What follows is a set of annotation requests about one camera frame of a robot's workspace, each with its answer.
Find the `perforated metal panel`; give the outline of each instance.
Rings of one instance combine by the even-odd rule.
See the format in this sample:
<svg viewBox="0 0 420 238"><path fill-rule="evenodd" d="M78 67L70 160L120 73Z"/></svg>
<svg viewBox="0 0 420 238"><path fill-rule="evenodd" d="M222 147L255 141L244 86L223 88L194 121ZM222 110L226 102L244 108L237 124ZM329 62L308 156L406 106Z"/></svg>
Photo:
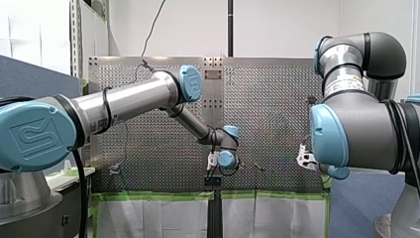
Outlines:
<svg viewBox="0 0 420 238"><path fill-rule="evenodd" d="M147 59L154 69L169 71L178 71L185 63L193 64L201 71L201 60ZM100 58L92 62L95 63L97 67L92 70L96 73L99 89L123 86L151 75L148 69L138 67L142 63L140 59ZM200 101L189 104L188 108L201 118ZM92 138L92 147L100 147L102 153L94 177L95 191L203 189L203 147L175 120L168 118L166 112L154 110L127 122L127 158L125 126L120 124L111 128L96 141ZM111 175L110 167L117 164L121 164L120 173Z"/></svg>
<svg viewBox="0 0 420 238"><path fill-rule="evenodd" d="M319 175L298 167L309 132L308 96L321 98L311 59L225 59L225 124L240 128L245 164L223 188L319 191Z"/></svg>
<svg viewBox="0 0 420 238"><path fill-rule="evenodd" d="M310 59L223 59L223 65L222 59L211 65L209 58L146 60L155 69L178 70L188 63L203 72L215 66L223 70L222 78L204 79L203 101L189 106L204 121L215 123L213 126L224 120L224 124L240 128L238 156L245 166L234 176L223 178L223 188L322 190L319 176L296 163L299 144L309 133L305 99L321 98L321 80L312 72ZM139 58L92 59L90 88L134 81L139 63ZM149 74L139 67L138 81ZM146 113L127 126L127 159L124 124L92 138L91 160L98 169L95 191L204 188L207 149L165 112ZM110 175L110 167L121 162L121 172Z"/></svg>

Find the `black cable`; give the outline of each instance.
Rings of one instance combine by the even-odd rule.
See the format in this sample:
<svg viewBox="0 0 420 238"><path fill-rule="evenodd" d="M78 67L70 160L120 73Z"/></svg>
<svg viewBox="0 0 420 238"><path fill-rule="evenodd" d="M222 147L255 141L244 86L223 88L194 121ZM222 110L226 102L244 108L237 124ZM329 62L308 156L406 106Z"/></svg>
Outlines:
<svg viewBox="0 0 420 238"><path fill-rule="evenodd" d="M105 87L104 90L102 91L102 100L104 101L104 104L105 104L106 114L107 114L107 117L108 117L108 122L107 122L106 126L104 128L102 128L102 130L100 130L99 132L95 133L95 135L107 132L108 129L111 128L111 126L112 126L112 113L111 113L111 108L110 108L109 102L108 102L108 90L109 89L112 89L112 87Z"/></svg>
<svg viewBox="0 0 420 238"><path fill-rule="evenodd" d="M158 8L157 14L156 14L155 19L154 19L154 21L152 23L151 31L149 32L149 35L148 35L148 37L145 40L145 46L144 46L143 51L142 51L142 58L145 56L146 49L148 48L149 39L151 38L152 33L154 32L155 24L156 24L156 22L158 20L158 16L160 15L160 11L163 8L163 5L164 5L165 2L166 2L166 0L163 0L160 3L160 7ZM127 85L137 82L137 80L138 80L138 71L139 71L140 66L143 66L144 68L147 68L150 72L154 72L155 71L155 69L153 67L151 67L146 60L142 59L142 62L143 63L140 63L140 64L138 64L136 66L136 69L135 69L135 72L134 72L134 80L131 81L131 82L129 82ZM124 149L124 153L125 153L125 155L124 155L124 161L127 160L127 144L128 144L129 133L130 133L129 130L128 130L127 124L126 124L126 130L127 130L127 135L126 135L126 143L124 145L124 148L125 148Z"/></svg>
<svg viewBox="0 0 420 238"><path fill-rule="evenodd" d="M392 103L394 104L394 107L396 109L396 112L398 114L398 117L402 119L403 116L402 116L401 108L396 104L396 102L392 101ZM408 138L407 124L406 123L402 123L402 127L401 128L402 128L402 135L403 135L404 141L405 141L405 146L406 146L406 149L408 151L408 156L410 158L411 168L413 169L414 177L416 179L417 192L418 192L419 198L420 198L420 178L419 178L420 172L419 172L419 168L417 166L416 160L414 159L413 151L411 149L410 140Z"/></svg>
<svg viewBox="0 0 420 238"><path fill-rule="evenodd" d="M403 113L399 105L393 100L384 100L384 105L388 110L389 117L391 119L392 126L394 127L395 133L397 134L397 138L400 137L398 143L398 158L395 161L394 168L390 171L390 173L398 173L403 169L405 164L406 153L408 152L408 157L410 159L411 168L414 173L414 177L417 183L417 192L420 198L420 172L417 166L416 160L413 155L413 151L411 149L410 140L407 134L407 124L404 121Z"/></svg>
<svg viewBox="0 0 420 238"><path fill-rule="evenodd" d="M151 38L152 33L154 32L155 23L158 20L158 16L160 15L160 11L163 8L164 2L166 2L166 0L161 1L160 7L158 8L158 11L157 11L157 15L155 16L154 22L152 23L151 31L149 32L149 35L148 35L148 37L146 38L146 41L145 41L145 47L143 48L142 57L145 55L146 48L148 47L149 39Z"/></svg>
<svg viewBox="0 0 420 238"><path fill-rule="evenodd" d="M5 97L0 99L0 107L9 105L15 102L24 102L24 101L32 101L34 98L26 97L26 96L13 96L13 97Z"/></svg>
<svg viewBox="0 0 420 238"><path fill-rule="evenodd" d="M163 1L161 1L161 3L160 3L160 7L158 8L157 14L156 14L155 19L154 19L154 21L153 21L153 23L152 23L152 27L151 27L151 30L150 30L150 32L149 32L149 35L148 35L148 37L147 37L147 38L146 38L146 40L145 40L145 46L143 47L143 51L142 51L142 58L145 56L146 49L148 48L148 42L149 42L149 39L151 38L152 33L154 32L154 29L155 29L155 24L157 23L158 16L160 15L160 11L161 11L161 9L163 8L163 5L164 5L164 3L165 3L165 2L166 2L166 0L163 0ZM140 63L140 64L138 64L138 65L136 66L136 70L135 70L135 72L134 72L134 80L133 80L133 81L131 81L129 84L137 82L137 80L138 80L138 78L137 78L137 73L138 73L138 71L139 71L140 66L143 66L143 67L147 68L147 69L148 69L149 71L151 71L151 72L154 72L154 71L155 71L155 69L154 69L154 68L152 68L152 67L148 64L148 62L147 62L146 60L142 59L142 62L143 62L143 63Z"/></svg>
<svg viewBox="0 0 420 238"><path fill-rule="evenodd" d="M84 175L83 162L81 161L80 154L78 150L73 151L74 160L76 161L77 171L80 180L80 230L78 237L84 238L86 235L86 225L87 225L87 183L86 177Z"/></svg>
<svg viewBox="0 0 420 238"><path fill-rule="evenodd" d="M391 120L391 124L392 124L392 127L393 127L394 131L395 131L396 139L397 139L397 153L398 153L398 155L397 155L397 159L395 161L394 167L392 168L392 170L389 171L390 174L396 175L404 167L405 158L406 158L405 146L404 146L402 133L401 133L401 123L402 123L402 121L399 119L399 117L396 116L395 107L393 106L393 103L392 103L391 100L384 100L383 104L385 105L386 110L388 111L389 119Z"/></svg>

